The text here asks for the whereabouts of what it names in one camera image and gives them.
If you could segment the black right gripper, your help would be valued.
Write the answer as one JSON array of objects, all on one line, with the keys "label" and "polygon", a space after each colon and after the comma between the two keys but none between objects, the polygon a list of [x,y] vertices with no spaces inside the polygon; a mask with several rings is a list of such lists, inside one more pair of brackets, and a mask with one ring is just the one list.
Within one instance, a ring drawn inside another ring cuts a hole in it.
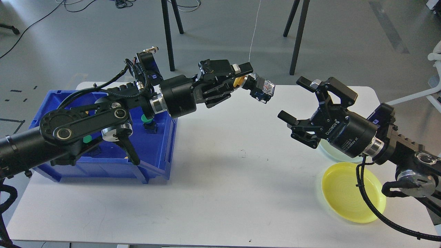
[{"label": "black right gripper", "polygon": [[296,83],[315,94],[319,107],[305,120],[280,111],[278,118],[291,130],[291,138],[313,149],[321,140],[327,140],[349,157],[362,154],[375,137],[377,126],[357,113],[348,112],[358,94],[335,77],[311,81],[301,76]]}]

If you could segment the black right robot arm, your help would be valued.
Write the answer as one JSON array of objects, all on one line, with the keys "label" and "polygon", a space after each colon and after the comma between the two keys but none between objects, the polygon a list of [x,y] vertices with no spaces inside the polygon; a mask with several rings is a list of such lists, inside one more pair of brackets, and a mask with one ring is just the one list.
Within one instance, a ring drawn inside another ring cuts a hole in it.
[{"label": "black right robot arm", "polygon": [[368,198],[364,185],[366,157],[374,164],[387,161],[396,165],[395,180],[386,182],[382,194],[386,197],[413,197],[436,215],[440,205],[430,198],[440,199],[440,158],[425,150],[425,146],[406,138],[395,125],[395,110],[381,103],[373,113],[364,118],[348,110],[355,104],[357,93],[334,77],[326,81],[299,77],[299,86],[315,94],[318,108],[310,119],[298,120],[285,111],[278,118],[287,123],[291,137],[317,148],[321,140],[349,157],[361,156],[356,166],[357,187],[369,209],[386,225],[417,239],[440,241],[440,236],[416,232],[400,226],[376,209]]}]

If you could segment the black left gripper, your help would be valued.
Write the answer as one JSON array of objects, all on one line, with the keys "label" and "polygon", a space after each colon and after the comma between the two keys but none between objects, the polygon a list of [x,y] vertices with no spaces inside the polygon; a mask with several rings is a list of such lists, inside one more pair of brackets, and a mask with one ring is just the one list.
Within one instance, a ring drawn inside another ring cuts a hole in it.
[{"label": "black left gripper", "polygon": [[178,75],[160,83],[162,97],[172,118],[195,112],[197,104],[211,108],[229,99],[234,91],[232,78],[254,72],[249,62],[230,64],[228,60],[207,59],[198,65],[200,77]]}]

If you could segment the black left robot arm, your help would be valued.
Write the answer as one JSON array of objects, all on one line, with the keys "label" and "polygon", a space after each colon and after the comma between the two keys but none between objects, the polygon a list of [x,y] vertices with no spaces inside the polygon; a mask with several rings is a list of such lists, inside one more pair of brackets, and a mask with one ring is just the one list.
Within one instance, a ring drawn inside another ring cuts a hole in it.
[{"label": "black left robot arm", "polygon": [[141,107],[147,119],[165,111],[176,118],[194,112],[198,103],[211,108],[240,87],[251,90],[257,81],[249,62],[210,59],[200,61],[200,76],[163,80],[153,57],[157,50],[151,47],[126,59],[125,68],[107,83],[70,94],[41,118],[38,127],[1,138],[1,192],[9,194],[1,213],[18,196],[15,187],[4,184],[6,178],[19,173],[31,177],[31,169],[45,162],[75,165],[103,141],[116,144],[133,165],[139,165],[129,140],[130,109]]}]

